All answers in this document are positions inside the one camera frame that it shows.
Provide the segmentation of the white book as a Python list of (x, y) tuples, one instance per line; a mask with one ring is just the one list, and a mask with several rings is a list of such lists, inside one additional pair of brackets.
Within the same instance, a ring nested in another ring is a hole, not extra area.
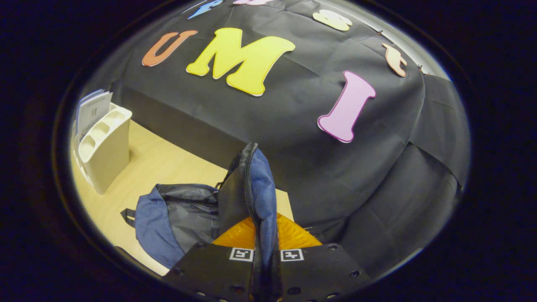
[(84, 97), (78, 106), (76, 115), (76, 131), (81, 141), (104, 115), (109, 113), (113, 92), (98, 90)]

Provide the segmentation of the cream plastic bookshelf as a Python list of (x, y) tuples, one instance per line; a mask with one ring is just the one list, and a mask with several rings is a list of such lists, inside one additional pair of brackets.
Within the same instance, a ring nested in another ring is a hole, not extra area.
[(82, 138), (72, 131), (71, 151), (83, 177), (103, 195), (129, 163), (129, 126), (132, 112), (110, 104)]

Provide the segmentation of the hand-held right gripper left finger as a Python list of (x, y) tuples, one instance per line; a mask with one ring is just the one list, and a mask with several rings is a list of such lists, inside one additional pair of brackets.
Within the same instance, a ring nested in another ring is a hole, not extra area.
[(256, 228), (245, 218), (211, 244), (194, 245), (163, 277), (204, 302), (253, 302)]

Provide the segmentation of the black backdrop cloth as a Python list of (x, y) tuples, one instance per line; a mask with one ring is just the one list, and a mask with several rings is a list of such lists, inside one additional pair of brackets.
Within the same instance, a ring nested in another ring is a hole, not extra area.
[(330, 0), (194, 0), (127, 36), (82, 93), (226, 168), (258, 143), (295, 221), (370, 275), (396, 269), (449, 221), (467, 182), (456, 85)]

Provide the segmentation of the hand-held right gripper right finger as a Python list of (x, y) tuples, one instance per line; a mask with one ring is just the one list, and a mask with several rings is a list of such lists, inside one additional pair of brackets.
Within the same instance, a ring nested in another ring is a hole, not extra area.
[(279, 213), (276, 221), (279, 302), (339, 302), (371, 280), (340, 244), (322, 244)]

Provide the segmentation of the blue schoolbag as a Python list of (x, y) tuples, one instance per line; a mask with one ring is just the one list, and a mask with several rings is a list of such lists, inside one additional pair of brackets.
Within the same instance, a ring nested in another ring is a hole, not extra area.
[(277, 302), (278, 231), (276, 186), (266, 156), (256, 143), (246, 145), (231, 162), (223, 181), (207, 184), (156, 184), (121, 212), (136, 231), (143, 250), (167, 269), (196, 244), (211, 244), (245, 218), (256, 228), (257, 264), (253, 302)]

